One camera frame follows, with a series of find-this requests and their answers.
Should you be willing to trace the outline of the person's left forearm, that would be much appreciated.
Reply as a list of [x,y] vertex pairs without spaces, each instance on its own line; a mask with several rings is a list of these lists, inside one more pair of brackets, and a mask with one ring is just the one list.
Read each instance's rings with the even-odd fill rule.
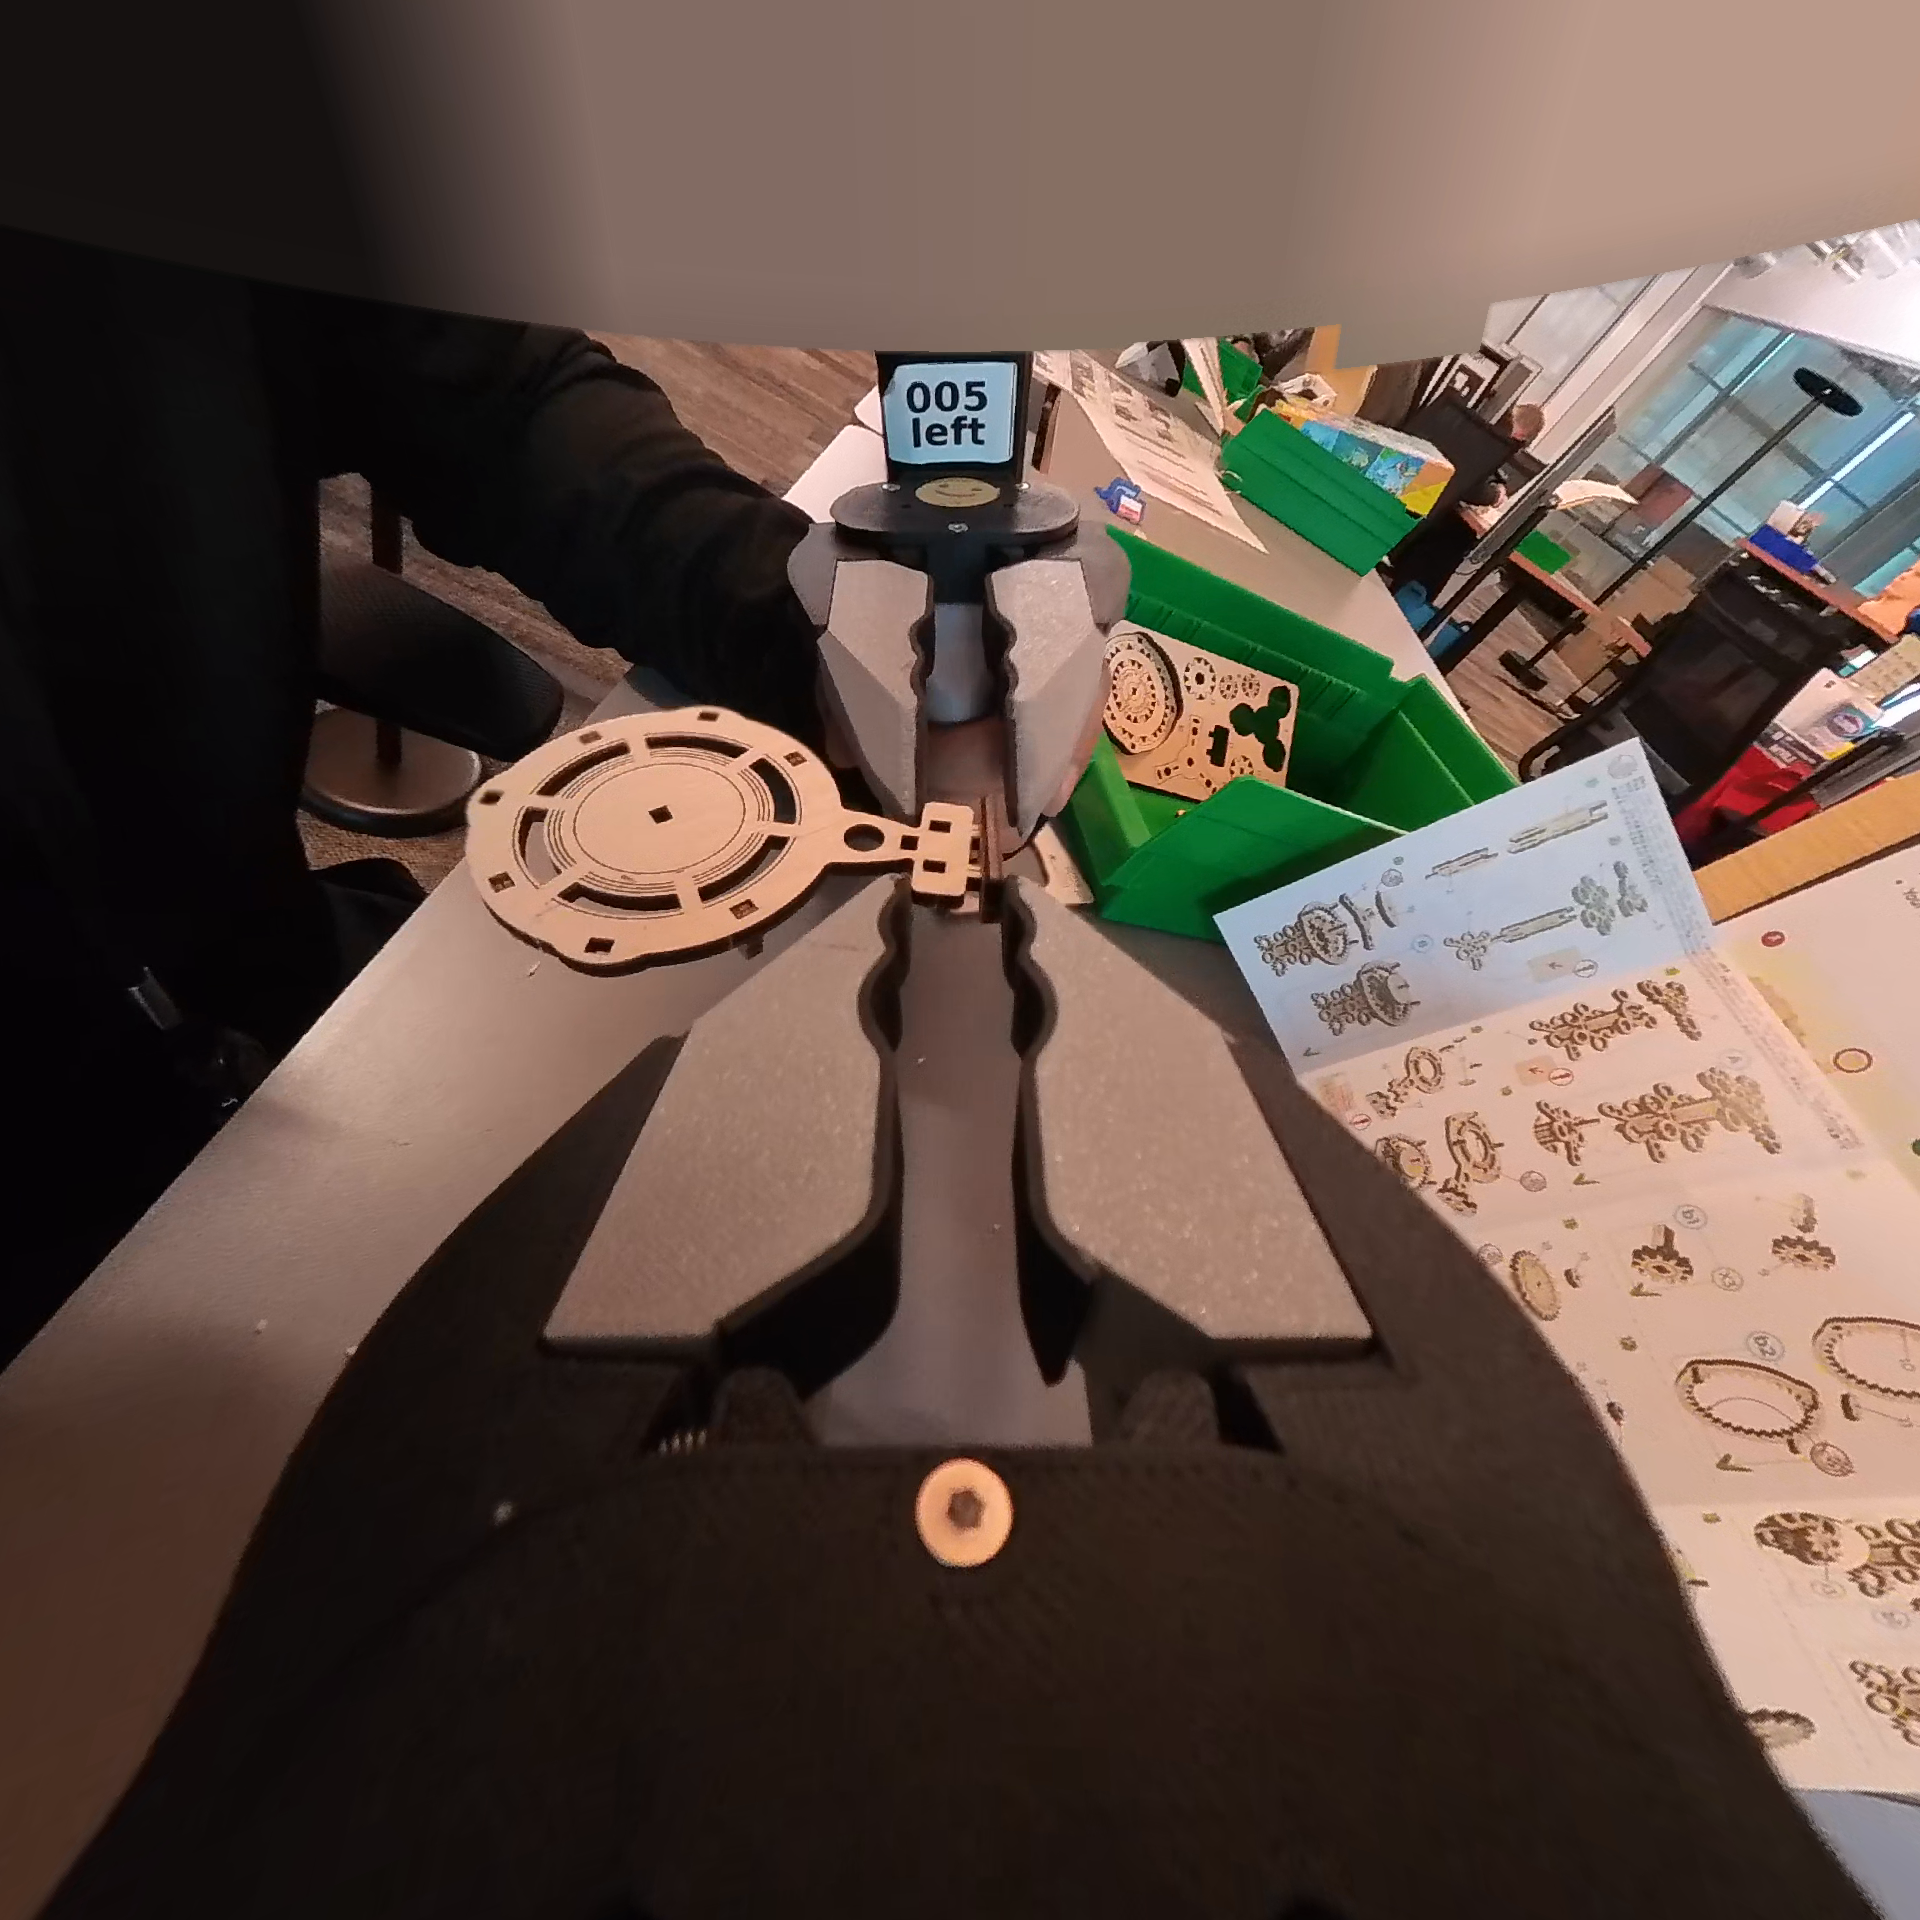
[[788,581],[806,513],[580,332],[395,309],[375,335],[355,460],[426,551],[693,701],[822,745],[816,628]]

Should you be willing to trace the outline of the white printed papers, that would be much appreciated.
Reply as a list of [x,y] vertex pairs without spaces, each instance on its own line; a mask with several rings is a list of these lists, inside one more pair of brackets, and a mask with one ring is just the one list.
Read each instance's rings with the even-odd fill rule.
[[1118,468],[1144,495],[1264,552],[1221,484],[1214,449],[1164,400],[1078,350],[1037,351],[1035,372],[1076,400]]

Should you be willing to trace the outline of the black office chair silver base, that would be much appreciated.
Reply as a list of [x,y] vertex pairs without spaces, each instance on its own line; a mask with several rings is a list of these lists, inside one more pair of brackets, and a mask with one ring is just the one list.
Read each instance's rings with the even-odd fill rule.
[[319,564],[317,694],[302,807],[372,836],[464,820],[491,761],[551,737],[563,686],[486,621],[408,582],[399,513],[370,497],[370,554]]

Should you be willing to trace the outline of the person's black clothing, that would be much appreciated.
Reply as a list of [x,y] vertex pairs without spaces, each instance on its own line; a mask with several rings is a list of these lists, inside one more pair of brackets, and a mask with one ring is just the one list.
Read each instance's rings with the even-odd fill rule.
[[578,332],[4,231],[7,1360],[418,900],[298,826],[325,481],[610,648],[679,431]]

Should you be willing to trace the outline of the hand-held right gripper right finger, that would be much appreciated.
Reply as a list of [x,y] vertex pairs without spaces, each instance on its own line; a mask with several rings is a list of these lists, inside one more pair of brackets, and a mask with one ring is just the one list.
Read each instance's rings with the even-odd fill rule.
[[1032,880],[1015,990],[1015,1237],[1046,1380],[1348,1357],[1373,1328],[1221,1029]]

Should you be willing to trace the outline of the large laser-cut wooden sheet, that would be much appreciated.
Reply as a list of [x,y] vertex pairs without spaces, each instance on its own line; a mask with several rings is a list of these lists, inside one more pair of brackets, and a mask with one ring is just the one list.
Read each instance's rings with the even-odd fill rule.
[[1180,800],[1237,780],[1286,786],[1292,680],[1131,621],[1110,631],[1106,670],[1101,727],[1130,784]]

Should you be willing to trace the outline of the black mesh office chair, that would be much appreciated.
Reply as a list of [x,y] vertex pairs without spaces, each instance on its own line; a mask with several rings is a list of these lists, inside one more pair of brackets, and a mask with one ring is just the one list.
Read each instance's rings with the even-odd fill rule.
[[1668,814],[1725,777],[1818,670],[1866,642],[1860,618],[1774,564],[1742,558],[1716,566],[1668,618],[1616,705]]

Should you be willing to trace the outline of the printed assembly instruction sheet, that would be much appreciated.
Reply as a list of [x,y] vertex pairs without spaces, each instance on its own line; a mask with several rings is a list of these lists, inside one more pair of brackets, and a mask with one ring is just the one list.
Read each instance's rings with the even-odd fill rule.
[[1915,1169],[1716,946],[1643,748],[1215,927],[1568,1367],[1783,1776],[1915,1796]]

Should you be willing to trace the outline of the round wooden disc with arm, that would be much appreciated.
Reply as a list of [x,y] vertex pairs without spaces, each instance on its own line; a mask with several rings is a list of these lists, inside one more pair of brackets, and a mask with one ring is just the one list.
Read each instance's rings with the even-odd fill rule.
[[851,808],[796,737],[688,705],[592,722],[483,781],[464,863],[522,941],[630,973],[744,941],[831,869],[906,869],[928,831]]

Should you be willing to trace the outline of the green background bin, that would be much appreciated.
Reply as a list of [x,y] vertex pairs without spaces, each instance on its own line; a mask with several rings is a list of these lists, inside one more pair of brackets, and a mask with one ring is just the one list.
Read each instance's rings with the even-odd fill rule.
[[1274,410],[1218,449],[1222,481],[1350,574],[1375,569],[1422,516]]

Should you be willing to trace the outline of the green plastic bin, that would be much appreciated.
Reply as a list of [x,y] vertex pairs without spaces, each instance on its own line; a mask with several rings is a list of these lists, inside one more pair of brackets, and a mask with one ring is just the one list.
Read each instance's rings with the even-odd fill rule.
[[1284,786],[1224,784],[1174,800],[1098,748],[1061,818],[1094,908],[1118,922],[1215,944],[1215,913],[1439,822],[1517,786],[1443,682],[1256,591],[1114,530],[1126,617],[1300,689]]

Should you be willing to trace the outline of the black floor lamp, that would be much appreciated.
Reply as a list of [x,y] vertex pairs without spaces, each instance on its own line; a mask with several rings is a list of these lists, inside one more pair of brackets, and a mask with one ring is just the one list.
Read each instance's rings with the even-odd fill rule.
[[1796,367],[1791,372],[1791,383],[1798,393],[1805,394],[1805,402],[1778,426],[1774,426],[1767,439],[1740,462],[1736,468],[1730,468],[1695,505],[1679,511],[1672,526],[1660,535],[1647,552],[1631,559],[1622,574],[1603,589],[1599,604],[1608,604],[1628,582],[1643,574],[1703,511],[1708,511],[1720,495],[1734,488],[1756,465],[1759,465],[1771,449],[1783,445],[1789,433],[1805,420],[1813,417],[1818,410],[1829,410],[1840,417],[1855,417],[1862,410],[1862,404],[1855,394],[1845,391],[1836,380],[1813,370],[1813,367]]

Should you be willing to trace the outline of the colourful printed box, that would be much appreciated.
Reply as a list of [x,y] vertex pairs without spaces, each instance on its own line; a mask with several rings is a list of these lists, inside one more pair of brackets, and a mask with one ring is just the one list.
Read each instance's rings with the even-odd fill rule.
[[1453,484],[1452,460],[1423,439],[1327,410],[1308,410],[1292,423],[1310,442],[1355,468],[1416,516],[1427,516]]

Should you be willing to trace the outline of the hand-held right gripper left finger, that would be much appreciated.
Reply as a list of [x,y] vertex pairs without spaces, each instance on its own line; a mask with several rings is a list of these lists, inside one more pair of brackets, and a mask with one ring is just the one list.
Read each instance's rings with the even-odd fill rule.
[[896,986],[871,880],[704,1013],[546,1321],[556,1352],[839,1377],[898,1302]]

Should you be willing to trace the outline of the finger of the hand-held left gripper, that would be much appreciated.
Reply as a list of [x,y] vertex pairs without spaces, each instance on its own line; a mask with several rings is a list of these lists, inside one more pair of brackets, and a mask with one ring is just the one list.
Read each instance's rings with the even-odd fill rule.
[[1071,796],[1101,733],[1108,637],[1082,559],[1022,559],[987,581],[1003,637],[1003,810],[1015,846]]
[[896,559],[836,559],[818,637],[831,737],[898,820],[920,815],[931,593],[931,577]]

